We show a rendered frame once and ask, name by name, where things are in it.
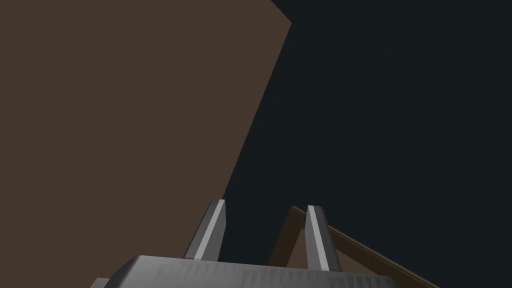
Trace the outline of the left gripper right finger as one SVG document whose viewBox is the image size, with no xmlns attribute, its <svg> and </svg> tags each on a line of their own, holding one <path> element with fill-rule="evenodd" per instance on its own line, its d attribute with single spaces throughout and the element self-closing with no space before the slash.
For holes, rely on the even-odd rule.
<svg viewBox="0 0 512 288">
<path fill-rule="evenodd" d="M 337 250 L 324 210 L 318 205 L 309 205 L 305 219 L 305 244 L 307 268 L 315 271 L 342 272 Z"/>
</svg>

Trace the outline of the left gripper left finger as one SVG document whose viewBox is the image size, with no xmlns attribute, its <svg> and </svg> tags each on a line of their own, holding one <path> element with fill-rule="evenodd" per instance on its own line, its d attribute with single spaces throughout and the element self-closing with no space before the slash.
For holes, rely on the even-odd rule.
<svg viewBox="0 0 512 288">
<path fill-rule="evenodd" d="M 208 204 L 183 257 L 217 262 L 226 229 L 226 202 L 213 199 Z"/>
</svg>

